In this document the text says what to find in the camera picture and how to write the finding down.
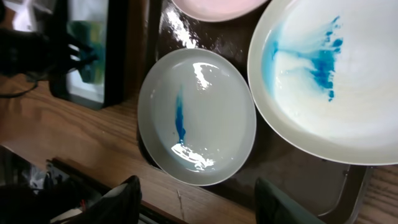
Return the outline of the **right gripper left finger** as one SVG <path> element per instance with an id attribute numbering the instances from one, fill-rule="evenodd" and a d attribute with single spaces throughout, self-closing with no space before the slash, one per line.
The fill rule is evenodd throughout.
<path id="1" fill-rule="evenodd" d="M 141 206 L 141 184 L 133 175 L 103 195 L 86 212 L 73 217 L 67 224 L 137 224 Z"/>

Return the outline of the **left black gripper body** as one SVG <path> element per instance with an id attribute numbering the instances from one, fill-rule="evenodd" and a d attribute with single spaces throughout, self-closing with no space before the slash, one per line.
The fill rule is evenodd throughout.
<path id="1" fill-rule="evenodd" d="M 63 75 L 80 66 L 71 58 L 66 32 L 44 35 L 38 32 L 1 29 L 1 74 Z"/>

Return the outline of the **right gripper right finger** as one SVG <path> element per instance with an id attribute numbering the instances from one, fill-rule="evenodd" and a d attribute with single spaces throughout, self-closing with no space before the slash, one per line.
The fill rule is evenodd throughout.
<path id="1" fill-rule="evenodd" d="M 266 179 L 256 180 L 254 197 L 256 223 L 325 224 Z"/>

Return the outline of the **green yellow sponge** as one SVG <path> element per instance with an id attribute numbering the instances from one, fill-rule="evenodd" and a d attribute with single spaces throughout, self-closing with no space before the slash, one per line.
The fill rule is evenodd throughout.
<path id="1" fill-rule="evenodd" d="M 104 80 L 106 61 L 106 25 L 98 21 L 69 21 L 67 34 L 71 58 L 83 83 L 99 85 Z"/>

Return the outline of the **grey-white plate bottom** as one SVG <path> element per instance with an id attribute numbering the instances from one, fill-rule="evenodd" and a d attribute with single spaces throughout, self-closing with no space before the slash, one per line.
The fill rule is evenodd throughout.
<path id="1" fill-rule="evenodd" d="M 152 66 L 139 93 L 137 121 L 154 162 L 197 186 L 218 184 L 240 170 L 257 124 L 240 72 L 204 49 L 175 50 Z"/>

